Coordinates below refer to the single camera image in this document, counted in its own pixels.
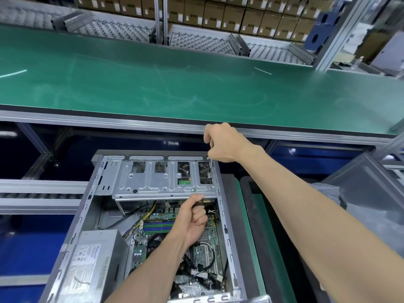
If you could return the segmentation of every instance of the label sticker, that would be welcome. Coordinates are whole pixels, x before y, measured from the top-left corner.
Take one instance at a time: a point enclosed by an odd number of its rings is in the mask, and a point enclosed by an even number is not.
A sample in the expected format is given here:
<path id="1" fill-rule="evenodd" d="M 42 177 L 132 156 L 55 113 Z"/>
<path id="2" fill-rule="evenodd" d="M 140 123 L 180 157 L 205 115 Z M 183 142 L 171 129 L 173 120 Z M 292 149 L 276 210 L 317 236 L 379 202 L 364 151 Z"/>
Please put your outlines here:
<path id="1" fill-rule="evenodd" d="M 279 12 L 283 12 L 285 10 L 286 3 L 281 3 L 279 7 Z"/>
<path id="2" fill-rule="evenodd" d="M 303 6 L 303 5 L 300 5 L 300 6 L 299 6 L 299 9 L 297 10 L 296 15 L 300 16 L 300 14 L 302 13 L 303 9 L 304 9 L 304 6 Z"/>
<path id="3" fill-rule="evenodd" d="M 86 292 L 89 290 L 100 247 L 101 244 L 76 247 L 61 293 Z"/>
<path id="4" fill-rule="evenodd" d="M 317 8 L 317 9 L 316 9 L 316 12 L 314 13 L 313 18 L 314 18 L 314 19 L 317 19 L 318 14 L 320 14 L 320 12 L 321 12 L 321 9 Z"/>

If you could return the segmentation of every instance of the motherboard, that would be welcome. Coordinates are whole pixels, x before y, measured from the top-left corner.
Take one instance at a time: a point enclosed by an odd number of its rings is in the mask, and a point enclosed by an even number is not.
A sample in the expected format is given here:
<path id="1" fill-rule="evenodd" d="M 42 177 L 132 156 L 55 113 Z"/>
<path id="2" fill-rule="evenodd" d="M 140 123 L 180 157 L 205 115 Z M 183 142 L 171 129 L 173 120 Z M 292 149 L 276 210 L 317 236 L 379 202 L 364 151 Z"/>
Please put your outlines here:
<path id="1" fill-rule="evenodd" d="M 135 230 L 133 234 L 134 249 L 131 271 L 135 270 L 146 260 L 152 252 L 154 245 L 163 240 L 165 235 L 170 231 L 178 214 L 179 206 L 180 204 L 170 208 L 155 209 L 155 211 L 144 220 L 143 225 Z M 140 215 L 146 214 L 147 211 L 147 209 L 141 211 Z M 204 232 L 199 240 L 190 247 L 186 256 L 197 268 L 206 268 L 213 260 L 213 264 L 205 271 L 209 271 L 209 273 L 215 276 L 223 276 L 223 263 L 215 214 L 208 215 L 208 222 Z M 182 290 L 182 293 L 179 294 L 180 298 L 215 294 L 218 293 L 218 291 L 224 291 L 225 286 L 225 281 L 222 282 L 220 280 L 219 287 L 221 289 L 218 289 L 217 286 L 213 289 L 211 287 L 211 281 L 208 281 L 208 283 L 200 283 L 200 279 L 185 274 L 177 274 L 174 278 L 174 282 Z"/>

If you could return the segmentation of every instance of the workbench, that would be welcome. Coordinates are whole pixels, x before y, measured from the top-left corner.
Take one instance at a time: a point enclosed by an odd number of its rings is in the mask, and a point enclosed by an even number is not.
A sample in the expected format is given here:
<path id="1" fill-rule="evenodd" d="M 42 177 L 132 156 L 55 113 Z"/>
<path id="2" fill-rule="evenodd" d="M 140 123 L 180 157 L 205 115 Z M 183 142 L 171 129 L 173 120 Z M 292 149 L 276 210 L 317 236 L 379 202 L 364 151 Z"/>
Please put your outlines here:
<path id="1" fill-rule="evenodd" d="M 404 114 L 388 77 L 0 26 L 0 120 L 381 145 Z"/>

